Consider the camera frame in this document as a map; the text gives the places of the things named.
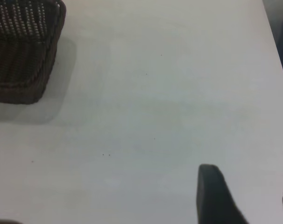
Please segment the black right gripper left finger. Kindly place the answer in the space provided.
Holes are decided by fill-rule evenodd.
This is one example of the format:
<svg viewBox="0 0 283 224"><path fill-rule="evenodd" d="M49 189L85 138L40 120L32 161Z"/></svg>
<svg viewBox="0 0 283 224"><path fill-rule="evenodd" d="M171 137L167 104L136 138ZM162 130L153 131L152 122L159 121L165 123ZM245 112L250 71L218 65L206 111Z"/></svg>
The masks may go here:
<svg viewBox="0 0 283 224"><path fill-rule="evenodd" d="M199 224L246 224L220 169L212 164L198 168L196 196Z"/></svg>

